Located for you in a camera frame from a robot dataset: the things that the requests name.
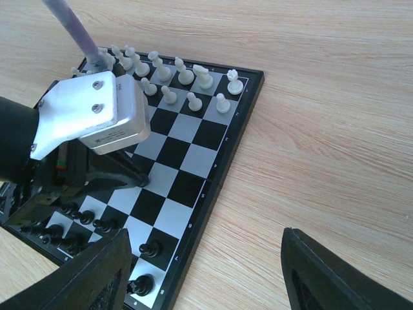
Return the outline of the black rook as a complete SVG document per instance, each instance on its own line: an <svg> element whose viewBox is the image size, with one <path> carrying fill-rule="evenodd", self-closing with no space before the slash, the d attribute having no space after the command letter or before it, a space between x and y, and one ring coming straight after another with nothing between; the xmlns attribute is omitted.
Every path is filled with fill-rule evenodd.
<svg viewBox="0 0 413 310"><path fill-rule="evenodd" d="M151 274L144 274L135 280L129 280L126 287L126 293L129 295L146 296L154 287L154 278Z"/></svg>

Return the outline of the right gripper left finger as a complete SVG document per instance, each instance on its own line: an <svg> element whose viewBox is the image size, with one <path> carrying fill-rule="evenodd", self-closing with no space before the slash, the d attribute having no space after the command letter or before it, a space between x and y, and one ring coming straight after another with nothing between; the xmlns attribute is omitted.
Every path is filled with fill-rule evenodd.
<svg viewBox="0 0 413 310"><path fill-rule="evenodd" d="M112 231L1 309L122 309L131 262L128 230Z"/></svg>

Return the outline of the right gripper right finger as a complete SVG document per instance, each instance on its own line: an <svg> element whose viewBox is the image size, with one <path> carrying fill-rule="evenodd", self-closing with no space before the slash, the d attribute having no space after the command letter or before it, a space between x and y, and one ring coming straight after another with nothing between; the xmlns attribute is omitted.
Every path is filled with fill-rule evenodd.
<svg viewBox="0 0 413 310"><path fill-rule="evenodd" d="M283 231L281 266L292 309L412 309L299 229Z"/></svg>

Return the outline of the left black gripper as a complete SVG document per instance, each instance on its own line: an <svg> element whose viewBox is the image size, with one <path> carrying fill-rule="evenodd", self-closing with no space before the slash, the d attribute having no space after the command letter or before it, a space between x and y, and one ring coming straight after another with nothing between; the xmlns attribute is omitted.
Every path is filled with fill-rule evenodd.
<svg viewBox="0 0 413 310"><path fill-rule="evenodd" d="M79 141L56 147L42 160L33 160L39 111L1 98L1 221L43 220L58 209L78 208L77 199L95 192L145 187L149 177L125 151L105 154L111 169L133 178L127 182L94 179L87 182L89 150Z"/></svg>

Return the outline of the black grey chess board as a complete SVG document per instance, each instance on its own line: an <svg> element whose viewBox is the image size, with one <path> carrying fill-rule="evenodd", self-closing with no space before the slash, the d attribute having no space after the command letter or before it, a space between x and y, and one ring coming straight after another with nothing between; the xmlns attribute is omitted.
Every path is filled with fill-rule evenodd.
<svg viewBox="0 0 413 310"><path fill-rule="evenodd" d="M151 67L147 79L157 88L168 87L177 99L168 104L161 91L148 98L150 135L125 153L149 177L146 187L87 194L78 208L61 208L43 220L1 225L55 263L72 259L66 250L43 238L52 225L63 236L81 236L92 243L104 236L100 229L70 213L93 212L96 219L115 219L128 230L132 248L130 279L151 274L154 287L146 296L128 294L125 309L171 309L199 243L210 212L227 175L243 131L265 80L258 70L239 68L239 94L228 89L228 67L205 63L212 86L201 88L197 79L184 85L172 57L163 64L171 71L161 81ZM139 252L142 243L156 240L161 252L149 258Z"/></svg>

